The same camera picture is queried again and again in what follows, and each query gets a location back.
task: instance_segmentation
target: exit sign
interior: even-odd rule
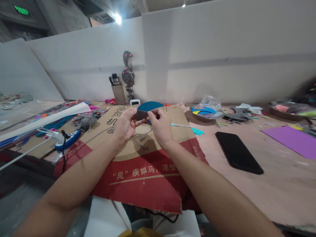
[[[17,13],[20,13],[20,14],[22,14],[22,15],[31,17],[31,13],[30,13],[28,10],[26,10],[25,8],[21,8],[21,7],[18,7],[18,6],[16,6],[16,5],[12,5],[12,6],[13,6],[14,10],[15,10]]]

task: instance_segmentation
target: ceiling light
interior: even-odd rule
[[[122,18],[118,13],[115,14],[115,21],[119,25],[122,23]]]

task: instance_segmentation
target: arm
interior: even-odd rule
[[[136,111],[122,113],[114,134],[56,181],[12,236],[66,236],[76,208],[91,193],[135,127],[146,121],[136,121]]]
[[[158,143],[170,156],[204,215],[221,236],[283,236],[232,183],[173,140],[171,120],[161,109],[153,112],[148,115]]]

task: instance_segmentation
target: forearm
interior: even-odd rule
[[[41,201],[65,210],[78,207],[91,193],[123,144],[124,142],[115,136],[105,140],[68,169]]]
[[[234,185],[175,141],[163,149],[176,165],[210,223],[223,236],[282,236]]]

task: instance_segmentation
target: hand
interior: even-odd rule
[[[164,144],[172,141],[171,119],[167,114],[162,109],[154,109],[153,111],[148,111],[148,116],[155,138],[160,146],[163,147]]]
[[[125,110],[118,118],[118,121],[115,125],[113,134],[125,142],[127,142],[127,140],[130,139],[134,134],[136,127],[147,121],[147,118],[137,121],[135,118],[136,112],[136,108]]]

